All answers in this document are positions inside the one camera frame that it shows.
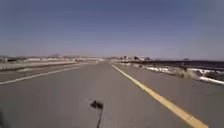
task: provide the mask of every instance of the sky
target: sky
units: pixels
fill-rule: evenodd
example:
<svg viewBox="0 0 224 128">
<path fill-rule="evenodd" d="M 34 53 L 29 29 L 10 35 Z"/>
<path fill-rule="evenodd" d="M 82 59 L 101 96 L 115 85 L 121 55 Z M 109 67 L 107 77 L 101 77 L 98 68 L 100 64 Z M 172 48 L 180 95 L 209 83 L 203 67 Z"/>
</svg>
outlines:
<svg viewBox="0 0 224 128">
<path fill-rule="evenodd" d="M 0 54 L 224 60 L 222 0 L 1 0 Z"/>
</svg>

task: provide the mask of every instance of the highway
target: highway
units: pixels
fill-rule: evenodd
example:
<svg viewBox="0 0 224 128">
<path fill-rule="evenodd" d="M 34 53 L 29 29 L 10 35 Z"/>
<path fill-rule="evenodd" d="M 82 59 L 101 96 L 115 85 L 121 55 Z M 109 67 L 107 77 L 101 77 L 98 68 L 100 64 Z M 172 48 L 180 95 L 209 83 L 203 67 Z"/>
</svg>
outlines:
<svg viewBox="0 0 224 128">
<path fill-rule="evenodd" d="M 65 69 L 0 74 L 0 126 L 96 128 L 98 100 L 100 128 L 224 127 L 222 86 L 110 63 Z"/>
</svg>

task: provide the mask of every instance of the yellow line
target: yellow line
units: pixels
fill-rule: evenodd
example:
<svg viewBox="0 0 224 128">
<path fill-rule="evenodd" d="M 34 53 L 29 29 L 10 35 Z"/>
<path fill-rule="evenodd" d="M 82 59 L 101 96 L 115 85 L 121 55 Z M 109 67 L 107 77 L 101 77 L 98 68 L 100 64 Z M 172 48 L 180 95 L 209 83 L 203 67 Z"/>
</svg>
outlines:
<svg viewBox="0 0 224 128">
<path fill-rule="evenodd" d="M 166 98 L 160 96 L 158 93 L 154 92 L 152 89 L 146 87 L 141 82 L 137 81 L 133 77 L 129 76 L 116 66 L 112 65 L 115 69 L 117 69 L 120 73 L 122 73 L 124 76 L 126 76 L 128 79 L 130 79 L 132 82 L 134 82 L 136 85 L 138 85 L 142 90 L 145 90 L 149 95 L 151 95 L 154 99 L 156 99 L 158 102 L 160 102 L 163 106 L 168 108 L 170 111 L 172 111 L 174 114 L 176 114 L 178 117 L 183 119 L 186 123 L 191 125 L 194 128 L 208 128 L 206 124 L 204 124 L 202 121 L 196 119 L 193 115 L 185 112 L 183 109 L 178 107 L 177 105 L 173 104 Z"/>
</svg>

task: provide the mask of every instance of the tree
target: tree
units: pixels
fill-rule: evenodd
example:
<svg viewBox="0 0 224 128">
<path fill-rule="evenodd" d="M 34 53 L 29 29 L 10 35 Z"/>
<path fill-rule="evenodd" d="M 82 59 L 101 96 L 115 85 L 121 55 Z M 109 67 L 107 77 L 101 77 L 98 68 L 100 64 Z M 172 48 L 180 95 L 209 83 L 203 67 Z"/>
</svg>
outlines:
<svg viewBox="0 0 224 128">
<path fill-rule="evenodd" d="M 137 56 L 134 56 L 134 60 L 140 60 Z"/>
<path fill-rule="evenodd" d="M 150 61 L 151 59 L 149 57 L 146 57 L 145 58 L 145 61 Z"/>
</svg>

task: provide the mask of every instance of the lane marking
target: lane marking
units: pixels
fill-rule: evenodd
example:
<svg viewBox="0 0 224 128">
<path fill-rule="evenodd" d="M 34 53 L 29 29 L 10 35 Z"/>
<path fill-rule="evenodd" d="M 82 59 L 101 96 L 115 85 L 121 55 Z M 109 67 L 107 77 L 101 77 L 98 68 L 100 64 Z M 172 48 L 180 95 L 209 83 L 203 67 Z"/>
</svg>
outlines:
<svg viewBox="0 0 224 128">
<path fill-rule="evenodd" d="M 40 77 L 40 76 L 46 76 L 46 75 L 50 75 L 50 74 L 55 74 L 55 73 L 59 73 L 59 72 L 63 72 L 63 71 L 68 71 L 68 70 L 76 69 L 76 68 L 79 68 L 79 67 L 72 67 L 72 68 L 60 69 L 60 70 L 56 70 L 56 71 L 51 71 L 51 72 L 46 72 L 46 73 L 40 73 L 40 74 L 26 76 L 26 77 L 22 77 L 22 78 L 17 78 L 17 79 L 14 79 L 14 80 L 0 82 L 0 85 L 14 83 L 14 82 L 22 81 L 22 80 L 28 80 L 28 79 L 32 79 L 32 78 L 35 78 L 35 77 Z"/>
<path fill-rule="evenodd" d="M 163 106 L 168 108 L 170 111 L 172 111 L 174 114 L 176 114 L 178 117 L 180 117 L 182 120 L 184 120 L 186 123 L 191 125 L 194 128 L 209 128 L 208 125 L 204 124 L 202 121 L 195 118 L 193 115 L 185 112 L 183 109 L 178 107 L 177 105 L 173 104 L 166 98 L 160 96 L 158 93 L 154 92 L 152 89 L 148 88 L 141 82 L 137 81 L 130 75 L 123 72 L 121 69 L 116 67 L 115 65 L 112 65 L 116 70 L 118 70 L 121 74 L 126 76 L 128 79 L 130 79 L 133 83 L 135 83 L 137 86 L 139 86 L 142 90 L 146 91 L 149 95 L 151 95 L 155 100 L 160 102 Z"/>
</svg>

